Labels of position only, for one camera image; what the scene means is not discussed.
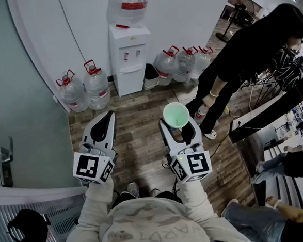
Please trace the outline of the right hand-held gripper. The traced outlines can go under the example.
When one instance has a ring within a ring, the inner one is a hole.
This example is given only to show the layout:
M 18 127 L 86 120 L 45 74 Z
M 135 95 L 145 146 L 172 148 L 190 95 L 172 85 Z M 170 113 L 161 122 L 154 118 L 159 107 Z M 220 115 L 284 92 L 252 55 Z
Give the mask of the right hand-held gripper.
M 160 118 L 158 127 L 165 146 L 171 150 L 169 152 L 171 160 L 168 160 L 168 164 L 180 183 L 200 181 L 211 174 L 213 170 L 210 154 L 200 143 L 202 142 L 201 129 L 192 117 L 181 128 L 183 141 L 175 138 L 172 127 L 163 118 Z M 189 146 L 180 148 L 184 142 Z

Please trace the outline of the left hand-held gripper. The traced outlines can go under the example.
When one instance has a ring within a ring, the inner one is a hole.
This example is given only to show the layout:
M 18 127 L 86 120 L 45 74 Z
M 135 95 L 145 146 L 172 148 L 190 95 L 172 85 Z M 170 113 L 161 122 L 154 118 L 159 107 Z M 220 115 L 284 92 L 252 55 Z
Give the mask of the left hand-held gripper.
M 73 176 L 84 182 L 105 184 L 115 166 L 117 153 L 116 115 L 113 111 L 104 112 L 90 121 L 82 136 L 79 152 L 74 152 Z M 105 144 L 106 148 L 94 147 Z

